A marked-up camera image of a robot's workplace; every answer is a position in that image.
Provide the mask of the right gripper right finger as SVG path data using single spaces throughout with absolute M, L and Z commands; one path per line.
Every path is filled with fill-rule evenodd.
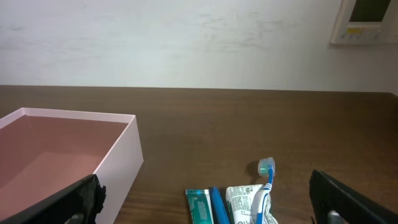
M 314 170 L 309 184 L 309 195 L 315 215 L 312 217 L 313 223 L 397 223 L 396 213 L 323 171 Z

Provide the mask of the blue white toothbrush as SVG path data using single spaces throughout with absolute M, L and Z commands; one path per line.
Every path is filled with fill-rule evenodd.
M 275 176 L 274 158 L 261 159 L 257 166 L 257 172 L 261 177 L 267 177 L 267 183 L 258 191 L 255 224 L 278 224 L 271 214 L 271 190 Z

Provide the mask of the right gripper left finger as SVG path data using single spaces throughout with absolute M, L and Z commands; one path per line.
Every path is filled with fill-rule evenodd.
M 106 199 L 106 186 L 95 174 L 76 181 L 1 224 L 95 224 Z

